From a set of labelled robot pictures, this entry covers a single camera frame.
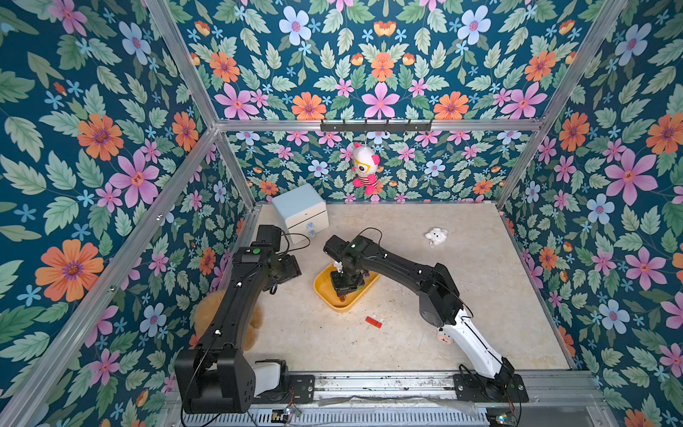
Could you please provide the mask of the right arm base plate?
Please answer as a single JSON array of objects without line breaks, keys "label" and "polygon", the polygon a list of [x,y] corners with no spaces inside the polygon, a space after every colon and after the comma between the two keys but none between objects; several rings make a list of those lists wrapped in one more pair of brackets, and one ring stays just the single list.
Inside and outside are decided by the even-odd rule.
[{"label": "right arm base plate", "polygon": [[505,391],[496,386],[494,380],[471,372],[453,375],[457,400],[476,403],[528,403],[530,398],[523,379],[515,374],[505,386]]}]

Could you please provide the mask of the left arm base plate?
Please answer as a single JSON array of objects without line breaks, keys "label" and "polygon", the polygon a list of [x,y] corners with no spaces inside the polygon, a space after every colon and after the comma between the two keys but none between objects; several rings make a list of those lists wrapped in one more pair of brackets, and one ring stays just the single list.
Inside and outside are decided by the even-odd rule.
[{"label": "left arm base plate", "polygon": [[254,404],[308,404],[315,394],[314,375],[284,375],[274,389],[264,391],[253,399]]}]

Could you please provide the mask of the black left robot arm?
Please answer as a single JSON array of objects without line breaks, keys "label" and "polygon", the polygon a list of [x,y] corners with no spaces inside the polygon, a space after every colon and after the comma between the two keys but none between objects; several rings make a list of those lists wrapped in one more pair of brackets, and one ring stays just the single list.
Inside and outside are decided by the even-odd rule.
[{"label": "black left robot arm", "polygon": [[283,236],[279,227],[261,225],[254,242],[238,249],[231,280],[216,308],[205,316],[205,331],[193,349],[179,352],[175,374],[184,413],[243,414],[263,393],[286,389],[286,361],[252,364],[245,358],[247,332],[261,293],[275,293],[279,285],[301,275],[295,257],[279,252]]}]

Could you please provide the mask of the yellow plastic storage box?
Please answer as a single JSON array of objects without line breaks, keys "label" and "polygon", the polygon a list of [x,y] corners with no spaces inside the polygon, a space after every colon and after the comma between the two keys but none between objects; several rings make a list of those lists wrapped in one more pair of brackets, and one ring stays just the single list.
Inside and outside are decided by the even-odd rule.
[{"label": "yellow plastic storage box", "polygon": [[337,273],[338,271],[334,264],[329,264],[314,280],[314,290],[329,308],[339,313],[349,311],[359,298],[380,278],[378,273],[364,270],[358,286],[343,288],[344,293],[342,293],[337,292],[333,284],[333,277]]}]

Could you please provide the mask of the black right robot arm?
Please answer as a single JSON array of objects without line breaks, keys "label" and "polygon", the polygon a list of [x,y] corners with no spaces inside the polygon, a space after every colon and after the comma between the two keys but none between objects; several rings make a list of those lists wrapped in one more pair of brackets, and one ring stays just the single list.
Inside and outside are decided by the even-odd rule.
[{"label": "black right robot arm", "polygon": [[367,272],[393,280],[417,295],[423,320],[461,348],[479,377],[500,385],[512,380],[514,367],[480,334],[444,264],[412,262],[364,236],[345,241],[334,235],[323,252],[334,260],[331,283],[339,297],[364,286]]}]

